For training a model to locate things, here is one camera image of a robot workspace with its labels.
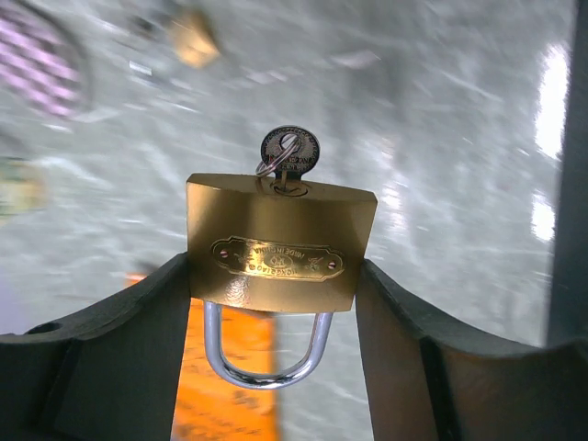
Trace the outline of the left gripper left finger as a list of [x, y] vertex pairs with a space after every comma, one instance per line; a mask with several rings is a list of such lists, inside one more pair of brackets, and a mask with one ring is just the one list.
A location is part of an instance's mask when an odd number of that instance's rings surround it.
[[1, 337], [4, 440], [168, 440], [190, 305], [187, 257]]

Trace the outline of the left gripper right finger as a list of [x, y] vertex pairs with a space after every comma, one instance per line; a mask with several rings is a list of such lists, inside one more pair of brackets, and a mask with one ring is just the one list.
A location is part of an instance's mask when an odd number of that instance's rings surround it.
[[377, 440], [584, 440], [587, 344], [470, 326], [365, 262], [356, 320]]

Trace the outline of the large brass padlock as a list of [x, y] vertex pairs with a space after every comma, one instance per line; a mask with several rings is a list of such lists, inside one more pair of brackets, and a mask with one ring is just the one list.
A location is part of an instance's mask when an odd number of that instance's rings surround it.
[[[229, 174], [193, 174], [186, 192], [190, 293], [204, 304], [210, 366], [250, 390], [277, 390], [305, 379], [322, 359], [333, 316], [353, 305], [376, 196], [351, 187]], [[237, 368], [221, 343], [227, 307], [312, 314], [305, 356], [277, 374]]]

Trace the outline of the silver key with ring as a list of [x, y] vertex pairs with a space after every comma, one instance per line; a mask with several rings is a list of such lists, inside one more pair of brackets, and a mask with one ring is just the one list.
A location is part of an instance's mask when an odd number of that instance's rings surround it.
[[274, 174], [276, 190], [294, 196], [302, 192], [302, 176], [318, 163], [320, 144], [316, 136], [298, 126], [277, 127], [264, 137], [261, 161], [255, 169], [259, 178]]

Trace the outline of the small brass padlock with keys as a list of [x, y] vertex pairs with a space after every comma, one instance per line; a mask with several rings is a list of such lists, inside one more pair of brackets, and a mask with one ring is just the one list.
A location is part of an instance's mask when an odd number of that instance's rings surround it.
[[220, 56], [208, 20], [196, 8], [152, 9], [133, 17], [130, 31], [136, 46], [128, 66], [145, 84], [170, 85], [184, 70], [200, 69]]

